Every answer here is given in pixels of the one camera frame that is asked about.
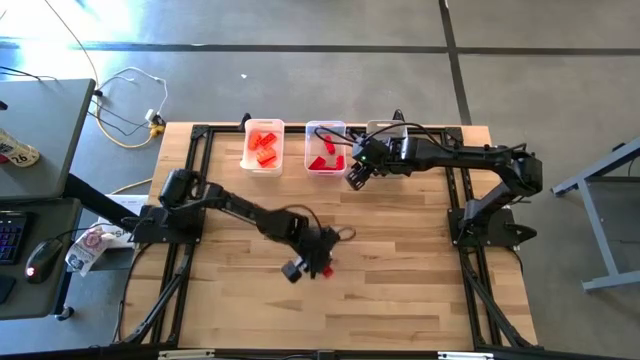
concrete floor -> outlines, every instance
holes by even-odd
[[[82,52],[56,46],[72,39],[46,5],[20,3],[0,21],[0,36],[49,40],[0,49],[0,62],[41,75],[91,76]],[[640,5],[633,0],[448,3],[458,46],[640,47]],[[445,45],[437,0],[52,4],[85,41]],[[90,56],[103,80],[126,66],[166,78],[168,121],[238,121],[247,111],[291,121],[366,121],[388,118],[400,107],[411,121],[460,123],[446,54],[91,51]],[[546,187],[640,134],[640,56],[461,55],[460,67],[472,123],[489,125],[494,143],[527,141],[544,162]],[[114,83],[107,95],[115,112],[139,121],[149,107],[157,107],[163,92],[139,78],[137,85]],[[142,132],[137,136],[126,141],[144,140]],[[150,177],[159,143],[121,149],[88,118],[72,168],[110,192]],[[640,174],[640,165],[634,174]],[[518,205],[516,216],[539,232],[521,255],[540,344],[639,358],[640,284],[582,292],[580,282],[604,275],[605,268],[579,196],[556,199],[545,191],[532,204]],[[638,269],[640,259],[628,265]],[[68,302],[78,313],[70,321],[0,322],[0,353],[109,343],[124,276],[119,271],[74,277]]]

wooden tabletop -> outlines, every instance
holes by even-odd
[[[168,124],[151,203],[157,204],[169,171],[184,167],[192,125]],[[462,129],[467,145],[491,143],[485,126]],[[287,134],[282,176],[254,178],[239,165],[243,141],[242,134],[215,135],[209,181],[265,208],[305,204],[323,225],[351,225],[358,234],[334,248],[332,278],[304,276],[290,284],[280,267],[295,257],[291,249],[265,239],[251,225],[208,210],[191,271],[180,347],[472,349],[460,262],[447,228],[444,169],[409,178],[372,178],[356,192],[340,178],[309,178],[303,165],[304,136]],[[471,171],[471,178],[476,197],[499,182],[487,171]],[[464,196],[459,197],[464,203]],[[124,334],[156,301],[166,251],[167,246],[154,245],[138,261],[126,299]],[[487,261],[496,302],[519,332],[536,343],[517,260],[506,250],[487,248]],[[163,339],[173,303],[169,308]],[[489,338],[484,306],[479,313]]]

